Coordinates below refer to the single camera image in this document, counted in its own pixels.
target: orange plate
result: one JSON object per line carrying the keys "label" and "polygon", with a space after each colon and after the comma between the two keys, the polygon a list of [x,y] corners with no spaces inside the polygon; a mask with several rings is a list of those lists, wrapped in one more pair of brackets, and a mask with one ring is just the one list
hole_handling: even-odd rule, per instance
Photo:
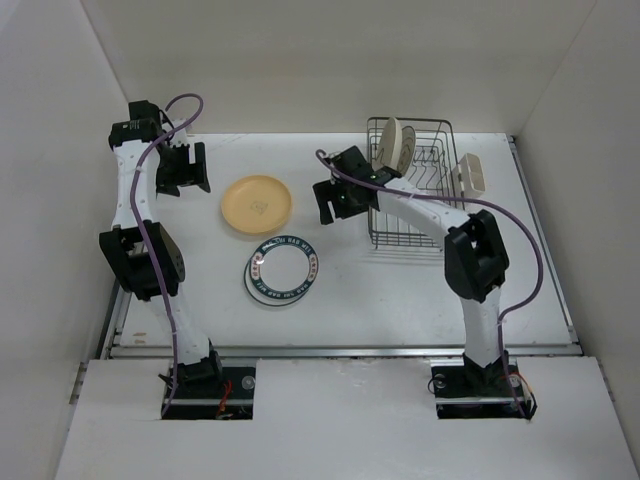
{"label": "orange plate", "polygon": [[291,193],[277,178],[266,175],[244,177],[222,197],[222,215],[233,228],[261,235],[282,227],[293,208]]}

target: rack wire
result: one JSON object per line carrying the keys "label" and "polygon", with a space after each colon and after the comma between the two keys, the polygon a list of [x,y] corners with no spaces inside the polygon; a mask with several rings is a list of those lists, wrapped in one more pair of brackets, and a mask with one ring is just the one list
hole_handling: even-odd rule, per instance
{"label": "rack wire", "polygon": [[[429,195],[462,196],[459,179],[453,169],[458,163],[453,127],[447,120],[396,117],[403,127],[416,131],[416,150],[405,178]],[[367,121],[367,160],[375,159],[382,130],[389,117],[371,117]],[[446,202],[464,209],[460,202]],[[440,247],[427,235],[393,215],[369,210],[369,236],[375,247]]]}

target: dish rack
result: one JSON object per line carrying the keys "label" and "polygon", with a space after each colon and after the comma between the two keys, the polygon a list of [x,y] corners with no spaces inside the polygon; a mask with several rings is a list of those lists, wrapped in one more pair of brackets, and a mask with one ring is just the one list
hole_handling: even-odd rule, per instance
{"label": "dish rack", "polygon": [[[396,117],[403,127],[416,131],[416,150],[405,178],[429,195],[462,196],[459,179],[453,178],[458,163],[453,127],[447,120]],[[389,117],[371,117],[367,121],[367,160],[376,157],[382,130]],[[464,209],[460,202],[446,202]],[[398,247],[440,247],[427,235],[393,215],[369,209],[369,236],[376,248],[382,245]]]}

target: white table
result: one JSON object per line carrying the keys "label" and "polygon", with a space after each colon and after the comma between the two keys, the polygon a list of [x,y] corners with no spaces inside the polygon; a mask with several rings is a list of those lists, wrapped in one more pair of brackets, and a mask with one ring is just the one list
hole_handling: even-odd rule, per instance
{"label": "white table", "polygon": [[[535,231],[530,206],[503,134],[457,134],[458,155],[482,160],[487,193],[483,198],[509,208]],[[184,291],[191,311],[218,346],[460,346],[464,325],[460,302],[444,279],[442,255],[434,251],[374,249],[366,215],[322,226],[312,191],[328,178],[315,159],[358,145],[364,134],[203,135],[212,193],[183,189],[181,198],[160,196],[159,219],[181,249],[186,263]],[[294,199],[289,223],[281,230],[308,241],[318,252],[319,275],[307,296],[282,309],[262,307],[244,291],[248,257],[268,237],[238,234],[224,221],[220,200],[238,178],[273,175]],[[477,210],[474,206],[469,211]],[[525,237],[496,214],[511,260],[502,305],[529,294],[535,263]],[[508,345],[568,345],[572,339],[561,297],[549,274],[530,306],[508,317]],[[158,320],[141,302],[131,302],[119,344],[169,345]]]}
{"label": "white table", "polygon": [[592,358],[523,358],[524,420],[438,420],[423,360],[266,360],[254,420],[159,420],[166,360],[92,361],[57,480],[637,480]]}

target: wall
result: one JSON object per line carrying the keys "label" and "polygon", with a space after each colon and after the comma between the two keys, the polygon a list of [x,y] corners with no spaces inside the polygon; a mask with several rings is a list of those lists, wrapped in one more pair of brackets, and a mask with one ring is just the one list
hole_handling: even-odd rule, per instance
{"label": "wall", "polygon": [[113,282],[97,234],[115,204],[107,136],[127,110],[79,2],[0,12],[0,477],[40,480]]}
{"label": "wall", "polygon": [[598,2],[518,137],[586,352],[640,460],[640,3]]}
{"label": "wall", "polygon": [[372,115],[516,132],[594,0],[83,3],[127,97],[197,91],[201,132],[357,132]]}

